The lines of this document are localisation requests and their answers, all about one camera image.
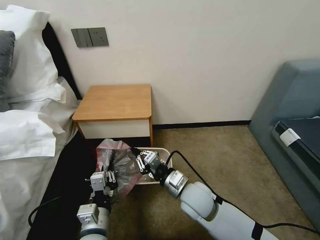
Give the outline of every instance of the white drawer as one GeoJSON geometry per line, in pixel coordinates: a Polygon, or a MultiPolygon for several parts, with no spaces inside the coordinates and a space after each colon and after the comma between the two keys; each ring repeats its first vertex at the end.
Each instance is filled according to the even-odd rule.
{"type": "Polygon", "coordinates": [[[85,138],[149,137],[149,120],[78,122],[85,138]]]}

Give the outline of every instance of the gray switch panel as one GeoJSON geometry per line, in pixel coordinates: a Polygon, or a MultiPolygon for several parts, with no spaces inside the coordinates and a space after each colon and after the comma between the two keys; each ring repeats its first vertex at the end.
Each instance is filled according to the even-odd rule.
{"type": "Polygon", "coordinates": [[[109,46],[105,28],[77,28],[71,32],[79,48],[109,46]]]}
{"type": "Polygon", "coordinates": [[[109,46],[105,28],[88,28],[94,47],[109,46]]]}

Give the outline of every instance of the beige carpet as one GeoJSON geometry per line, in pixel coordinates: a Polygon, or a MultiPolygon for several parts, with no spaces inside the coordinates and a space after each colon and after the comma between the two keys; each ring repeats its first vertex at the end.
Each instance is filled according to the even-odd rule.
{"type": "MultiPolygon", "coordinates": [[[[179,150],[221,196],[261,224],[291,222],[312,227],[247,126],[154,131],[155,147],[179,150]]],[[[197,176],[179,156],[173,166],[197,176]]],[[[270,229],[279,239],[320,239],[292,227],[270,229]]],[[[135,186],[113,206],[110,239],[212,239],[159,185],[135,186]]]]}

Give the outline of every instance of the gray sofa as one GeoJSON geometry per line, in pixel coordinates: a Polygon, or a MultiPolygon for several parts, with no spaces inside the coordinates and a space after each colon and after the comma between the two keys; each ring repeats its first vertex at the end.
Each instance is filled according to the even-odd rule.
{"type": "Polygon", "coordinates": [[[249,125],[261,148],[314,227],[320,230],[320,60],[285,62],[249,125]],[[292,128],[301,139],[286,147],[292,128]]]}

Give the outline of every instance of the plastic bag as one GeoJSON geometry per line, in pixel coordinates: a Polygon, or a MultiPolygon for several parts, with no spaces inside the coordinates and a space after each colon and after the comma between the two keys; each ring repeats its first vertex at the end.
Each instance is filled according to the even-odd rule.
{"type": "Polygon", "coordinates": [[[109,138],[103,140],[96,151],[96,171],[102,171],[103,169],[107,172],[111,167],[114,170],[118,182],[118,192],[114,192],[112,203],[117,202],[127,195],[142,177],[139,166],[135,161],[136,157],[131,152],[129,145],[109,138]]]}

